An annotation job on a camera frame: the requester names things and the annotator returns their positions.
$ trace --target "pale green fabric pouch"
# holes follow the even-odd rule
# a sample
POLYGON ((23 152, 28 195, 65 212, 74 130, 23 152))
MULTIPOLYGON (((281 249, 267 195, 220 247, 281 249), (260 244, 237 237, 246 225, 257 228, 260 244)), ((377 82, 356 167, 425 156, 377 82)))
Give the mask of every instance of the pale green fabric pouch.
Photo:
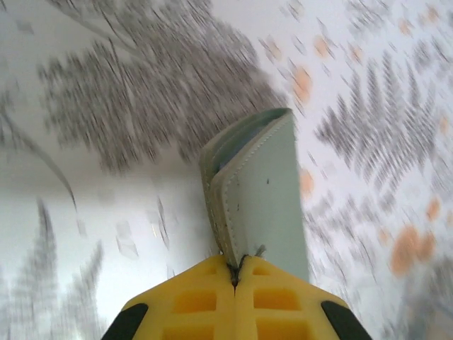
POLYGON ((309 279, 294 123, 288 108, 229 126, 200 157, 206 206, 217 244, 238 266, 263 244, 263 257, 309 279))

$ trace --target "black rubber pad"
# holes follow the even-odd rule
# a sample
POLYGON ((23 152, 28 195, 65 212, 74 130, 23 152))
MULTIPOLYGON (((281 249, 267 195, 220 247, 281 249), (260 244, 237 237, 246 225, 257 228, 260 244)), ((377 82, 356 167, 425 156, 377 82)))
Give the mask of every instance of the black rubber pad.
POLYGON ((372 340, 350 309, 333 301, 323 301, 321 307, 340 340, 372 340))
POLYGON ((144 303, 123 310, 113 320, 101 340, 132 340, 147 311, 148 306, 144 303))

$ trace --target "yellow plastic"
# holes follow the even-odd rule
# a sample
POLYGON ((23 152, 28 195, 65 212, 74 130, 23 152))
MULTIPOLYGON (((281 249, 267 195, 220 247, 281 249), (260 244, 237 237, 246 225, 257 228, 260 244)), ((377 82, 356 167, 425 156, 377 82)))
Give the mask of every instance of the yellow plastic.
POLYGON ((130 300, 149 309, 134 340, 338 340, 321 302, 347 307, 258 257, 247 257, 234 291, 213 256, 130 300))

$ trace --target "wallet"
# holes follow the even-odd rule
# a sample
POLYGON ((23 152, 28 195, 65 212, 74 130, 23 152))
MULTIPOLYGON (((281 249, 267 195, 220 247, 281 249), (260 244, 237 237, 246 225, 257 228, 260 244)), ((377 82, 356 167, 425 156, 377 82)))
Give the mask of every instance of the wallet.
POLYGON ((250 115, 200 153, 206 207, 230 266, 264 246, 263 258, 309 280, 294 121, 288 108, 250 115))

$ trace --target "patterned tablecloth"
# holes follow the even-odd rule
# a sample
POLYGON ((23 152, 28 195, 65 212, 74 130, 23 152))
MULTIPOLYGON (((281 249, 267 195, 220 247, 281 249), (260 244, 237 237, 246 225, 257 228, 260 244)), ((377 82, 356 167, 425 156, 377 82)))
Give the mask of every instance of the patterned tablecloth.
POLYGON ((448 0, 0 0, 0 338, 99 339, 213 254, 192 160, 283 105, 312 281, 394 338, 453 267, 452 44, 448 0))

